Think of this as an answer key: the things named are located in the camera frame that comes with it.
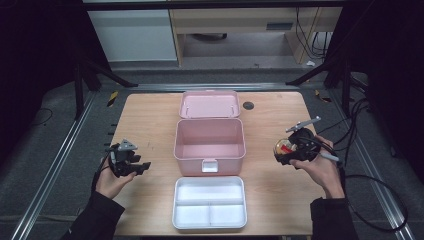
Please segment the black jacket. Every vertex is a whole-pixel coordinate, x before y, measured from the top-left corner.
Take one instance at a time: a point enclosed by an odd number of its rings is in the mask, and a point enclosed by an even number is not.
[[[312,240],[358,240],[347,199],[315,199],[311,203]]]
[[[86,208],[62,239],[113,239],[116,224],[124,210],[125,208],[115,201],[93,192]]]

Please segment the white tray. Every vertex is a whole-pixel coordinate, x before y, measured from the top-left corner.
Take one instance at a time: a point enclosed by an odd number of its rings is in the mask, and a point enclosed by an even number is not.
[[[241,178],[178,179],[172,216],[172,223],[177,229],[242,228],[246,222],[246,200]]]

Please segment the metal bar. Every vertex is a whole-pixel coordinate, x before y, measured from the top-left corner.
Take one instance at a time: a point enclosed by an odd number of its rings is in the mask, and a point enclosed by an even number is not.
[[[284,83],[240,83],[240,84],[139,84],[138,87],[126,88],[142,92],[184,92],[188,90],[230,89],[237,91],[281,91],[297,90],[299,87]]]
[[[332,99],[336,99],[336,96],[333,91],[330,91],[330,95]],[[335,106],[337,107],[340,116],[344,118],[345,115],[343,109],[338,103],[336,103]],[[347,121],[344,121],[344,123],[346,124],[346,127],[349,128]],[[383,177],[381,176],[377,167],[374,165],[374,162],[359,135],[356,137],[354,147],[356,153],[358,154],[358,158],[361,161],[362,166],[364,167],[365,173],[370,177],[377,178],[384,182]],[[387,219],[390,222],[390,225],[392,227],[400,226],[404,220],[404,216],[391,192],[382,185],[374,182],[372,183],[372,187],[377,198],[380,201],[380,204],[387,216]],[[415,240],[415,236],[409,228],[408,224],[406,224],[404,228],[397,231],[395,234],[399,240]]]
[[[219,9],[219,8],[295,8],[295,7],[345,7],[370,0],[244,0],[244,1],[160,1],[160,2],[110,2],[62,3],[58,8],[86,11],[159,10],[159,9]]]
[[[95,96],[95,92],[90,92],[87,95],[85,110],[83,111],[81,117],[78,120],[75,120],[72,124],[68,135],[66,136],[62,146],[59,149],[59,152],[53,160],[52,165],[44,177],[44,180],[41,183],[37,193],[35,194],[25,214],[16,226],[11,238],[12,240],[26,239],[28,237],[28,234],[31,231],[35,221],[37,220],[37,217],[40,214],[40,211],[46,202],[46,199],[57,177],[59,176],[60,170],[62,169],[62,166],[65,163],[65,160],[81,130],[81,126],[84,124],[85,119],[87,118]]]
[[[79,64],[76,65],[74,70],[74,81],[75,81],[75,102],[76,102],[76,113],[75,120],[77,120],[82,111],[84,111],[84,92],[82,87],[82,77],[79,69]]]

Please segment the small round object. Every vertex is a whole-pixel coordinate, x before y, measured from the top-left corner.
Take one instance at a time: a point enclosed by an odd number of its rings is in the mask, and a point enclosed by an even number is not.
[[[253,104],[252,102],[243,103],[243,108],[246,110],[252,110],[254,107],[255,107],[255,104]]]

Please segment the pink plastic box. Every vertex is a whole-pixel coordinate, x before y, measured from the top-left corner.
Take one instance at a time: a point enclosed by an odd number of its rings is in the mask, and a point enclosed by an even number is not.
[[[174,155],[183,176],[230,176],[246,154],[238,96],[234,91],[183,94]]]

